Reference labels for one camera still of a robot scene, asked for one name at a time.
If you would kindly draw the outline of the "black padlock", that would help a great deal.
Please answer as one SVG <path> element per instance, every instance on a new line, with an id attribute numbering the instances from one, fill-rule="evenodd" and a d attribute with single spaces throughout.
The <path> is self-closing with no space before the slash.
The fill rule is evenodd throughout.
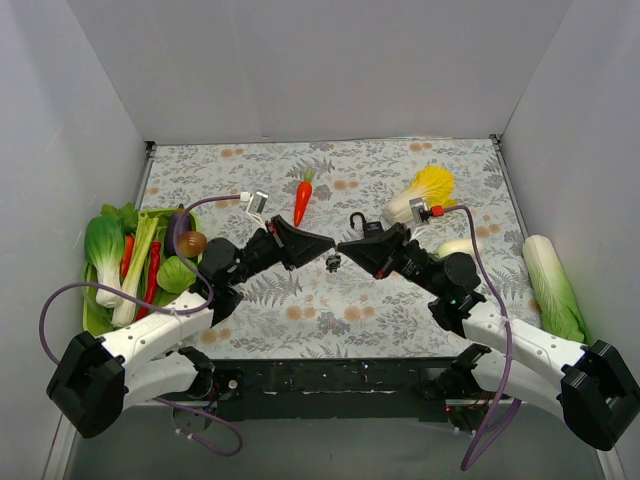
<path id="1" fill-rule="evenodd" d="M 384 228 L 380 221 L 367 221 L 364 214 L 361 212 L 354 212 L 350 215 L 349 223 L 352 229 L 356 227 L 356 219 L 359 219 L 361 221 L 363 236 L 365 238 L 372 238 L 384 231 Z"/>

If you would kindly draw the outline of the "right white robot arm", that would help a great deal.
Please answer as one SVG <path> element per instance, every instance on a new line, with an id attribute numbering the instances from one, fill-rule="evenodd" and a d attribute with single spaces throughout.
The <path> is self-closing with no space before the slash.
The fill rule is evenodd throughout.
<path id="1" fill-rule="evenodd" d="M 434 295 L 429 309 L 438 325 L 489 348 L 478 363 L 452 373 L 454 389 L 475 397 L 489 386 L 497 355 L 516 378 L 510 397 L 559 415 L 589 446 L 611 450 L 639 414 L 639 385 L 618 350 L 602 340 L 587 346 L 547 333 L 522 320 L 509 320 L 476 292 L 480 284 L 471 255 L 438 258 L 396 224 L 381 234 L 342 242 L 338 251 L 376 279 L 396 272 Z"/>

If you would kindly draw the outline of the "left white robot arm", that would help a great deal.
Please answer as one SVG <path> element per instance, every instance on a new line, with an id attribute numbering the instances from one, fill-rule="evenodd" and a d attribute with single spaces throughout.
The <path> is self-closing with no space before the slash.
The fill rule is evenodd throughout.
<path id="1" fill-rule="evenodd" d="M 76 335 L 46 393 L 84 438 L 108 429 L 128 407 L 168 393 L 205 398 L 213 364 L 181 341 L 231 315 L 242 301 L 235 285 L 282 264 L 300 268 L 333 249 L 333 239 L 299 230 L 273 217 L 247 244 L 208 242 L 198 280 L 169 305 L 128 326 L 94 337 Z"/>

